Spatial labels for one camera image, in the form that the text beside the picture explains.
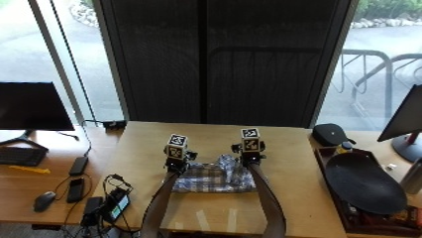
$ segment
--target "computer monitor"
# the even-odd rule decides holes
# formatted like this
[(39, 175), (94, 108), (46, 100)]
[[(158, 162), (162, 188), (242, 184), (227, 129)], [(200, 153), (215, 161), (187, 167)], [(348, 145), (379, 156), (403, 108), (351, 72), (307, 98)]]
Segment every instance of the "computer monitor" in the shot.
[(25, 130), (0, 145), (23, 142), (43, 149), (29, 140), (34, 130), (74, 130), (51, 82), (0, 82), (0, 130)]
[(422, 158), (422, 85), (412, 85), (380, 135), (377, 142), (391, 139), (396, 154), (408, 162)]

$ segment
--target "wooden table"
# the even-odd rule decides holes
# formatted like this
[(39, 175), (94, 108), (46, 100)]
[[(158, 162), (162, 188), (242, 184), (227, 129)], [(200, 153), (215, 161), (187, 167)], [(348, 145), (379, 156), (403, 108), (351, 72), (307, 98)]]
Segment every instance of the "wooden table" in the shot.
[[(171, 134), (188, 137), (196, 162), (211, 163), (231, 154), (239, 143), (239, 129), (248, 126), (129, 122), (115, 153), (105, 169), (118, 174), (134, 189), (123, 217), (139, 228), (145, 208), (166, 173), (163, 147)], [(266, 144), (260, 168), (283, 208), (288, 237), (346, 237), (324, 180), (307, 140), (307, 130), (256, 127)], [(94, 195), (103, 195), (98, 186)], [(118, 219), (121, 228), (125, 224)], [(266, 220), (255, 192), (172, 193), (160, 228), (230, 234), (260, 234)]]
[[(391, 148), (391, 142), (389, 140), (383, 142), (376, 142), (376, 138), (379, 136), (380, 132), (373, 131), (347, 131), (347, 137), (354, 139), (356, 141), (356, 144), (354, 145), (355, 148), (371, 151), (377, 163), (383, 168), (385, 168), (388, 165), (393, 165), (392, 170), (385, 170), (387, 174), (396, 180), (400, 181), (403, 176), (405, 175), (411, 163), (407, 162), (404, 159), (399, 157), (399, 155), (393, 152)], [(310, 143), (312, 148), (320, 148), (320, 145), (316, 143), (316, 141), (312, 139), (311, 136), (308, 136)], [(413, 205), (416, 207), (422, 207), (422, 192), (419, 191), (416, 194), (409, 195), (407, 194), (407, 204)], [(391, 238), (391, 236), (380, 236), (380, 235), (360, 235), (360, 234), (347, 234), (348, 237), (385, 237)]]
[[(9, 169), (0, 166), (0, 221), (33, 224), (78, 224), (83, 210), (85, 199), (71, 208), (73, 204), (66, 203), (66, 186), (63, 183), (58, 188), (58, 196), (63, 193), (63, 198), (54, 201), (43, 212), (33, 211), (34, 198), (49, 190), (54, 190), (59, 182), (69, 176), (69, 170), (75, 157), (82, 156), (87, 149), (87, 141), (79, 127), (69, 134), (78, 136), (78, 141), (73, 137), (63, 136), (57, 132), (38, 131), (31, 135), (33, 141), (49, 148), (46, 157), (42, 159), (37, 168), (49, 169), (47, 175), (33, 172)], [(87, 154), (89, 162), (85, 172), (91, 177), (91, 190), (102, 175), (110, 154), (115, 148), (122, 131), (105, 132), (103, 128), (86, 128), (87, 138), (91, 142), (91, 150)], [(11, 139), (22, 134), (22, 131), (1, 131), (0, 141)]]

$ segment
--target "dark curtain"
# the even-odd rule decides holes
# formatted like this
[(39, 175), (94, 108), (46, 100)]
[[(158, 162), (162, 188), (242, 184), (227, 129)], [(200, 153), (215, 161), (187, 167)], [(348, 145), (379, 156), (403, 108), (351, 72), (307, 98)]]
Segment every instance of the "dark curtain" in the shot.
[(348, 1), (101, 6), (130, 120), (308, 126)]

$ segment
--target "monitor stand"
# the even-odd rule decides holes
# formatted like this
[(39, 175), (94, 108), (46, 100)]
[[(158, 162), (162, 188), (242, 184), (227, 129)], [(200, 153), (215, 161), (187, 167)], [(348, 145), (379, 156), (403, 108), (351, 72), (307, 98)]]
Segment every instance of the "monitor stand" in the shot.
[(396, 154), (408, 162), (413, 163), (422, 158), (422, 139), (417, 132), (395, 137), (391, 145)]
[(31, 140), (29, 140), (29, 135), (33, 132), (33, 130), (25, 130), (23, 134), (19, 137), (15, 137), (10, 140), (6, 140), (3, 142), (0, 142), (0, 146), (3, 146), (6, 144), (11, 144), (11, 143), (17, 143), (17, 142), (23, 142), (39, 149), (45, 149), (46, 151), (49, 150), (46, 147), (41, 146), (39, 144), (37, 144), (35, 142), (33, 142)]

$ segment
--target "keyboard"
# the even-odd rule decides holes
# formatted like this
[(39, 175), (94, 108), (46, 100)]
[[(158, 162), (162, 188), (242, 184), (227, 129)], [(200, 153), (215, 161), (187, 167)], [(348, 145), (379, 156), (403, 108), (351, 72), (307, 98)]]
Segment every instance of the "keyboard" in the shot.
[(0, 147), (0, 165), (34, 167), (46, 152), (38, 148)]

